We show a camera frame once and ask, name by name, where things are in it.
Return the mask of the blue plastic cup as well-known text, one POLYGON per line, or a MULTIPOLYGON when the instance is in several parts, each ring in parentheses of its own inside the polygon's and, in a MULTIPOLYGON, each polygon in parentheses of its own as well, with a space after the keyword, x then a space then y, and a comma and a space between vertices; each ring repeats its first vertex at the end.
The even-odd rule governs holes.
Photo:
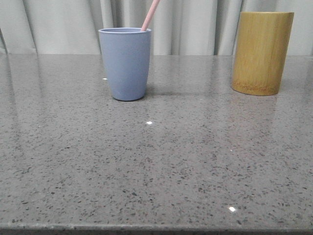
POLYGON ((145 95, 152 30, 118 27, 98 30, 104 69, 114 99, 133 101, 145 95))

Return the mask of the pink chopstick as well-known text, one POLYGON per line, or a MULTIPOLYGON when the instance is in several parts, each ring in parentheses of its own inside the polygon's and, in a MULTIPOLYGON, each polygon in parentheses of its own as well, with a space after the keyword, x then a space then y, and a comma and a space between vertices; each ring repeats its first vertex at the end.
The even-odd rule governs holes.
POLYGON ((159 3, 160 0, 153 0, 140 31, 146 31, 148 29, 159 3))

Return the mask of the bamboo cylindrical cup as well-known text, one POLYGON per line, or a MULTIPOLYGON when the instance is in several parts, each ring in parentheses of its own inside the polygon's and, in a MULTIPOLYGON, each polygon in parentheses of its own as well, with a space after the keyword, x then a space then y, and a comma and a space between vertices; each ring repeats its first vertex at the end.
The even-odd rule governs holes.
POLYGON ((249 95, 278 94, 293 17, 292 12, 240 13, 233 90, 249 95))

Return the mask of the white pleated curtain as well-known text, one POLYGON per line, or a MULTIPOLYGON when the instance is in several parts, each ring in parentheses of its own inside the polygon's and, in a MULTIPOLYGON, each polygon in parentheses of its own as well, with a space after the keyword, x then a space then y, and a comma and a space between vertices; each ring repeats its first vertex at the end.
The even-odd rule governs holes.
MULTIPOLYGON (((3 0, 2 54, 99 54, 98 30, 141 27, 149 0, 3 0)), ((313 53, 310 0, 162 0, 155 55, 232 55, 241 12, 293 12, 289 55, 313 53)))

